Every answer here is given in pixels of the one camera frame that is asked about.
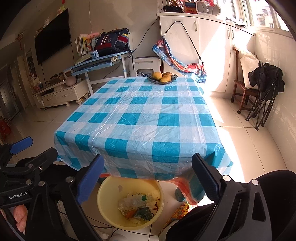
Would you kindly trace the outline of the left hand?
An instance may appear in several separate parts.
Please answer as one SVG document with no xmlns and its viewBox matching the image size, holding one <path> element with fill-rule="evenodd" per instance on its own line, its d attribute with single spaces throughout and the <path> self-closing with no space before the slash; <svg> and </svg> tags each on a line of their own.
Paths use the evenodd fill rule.
<svg viewBox="0 0 296 241">
<path fill-rule="evenodd" d="M 28 217 L 27 208 L 24 205 L 19 205 L 19 206 L 10 208 L 10 211 L 16 221 L 16 227 L 21 233 L 25 234 L 26 222 Z"/>
</svg>

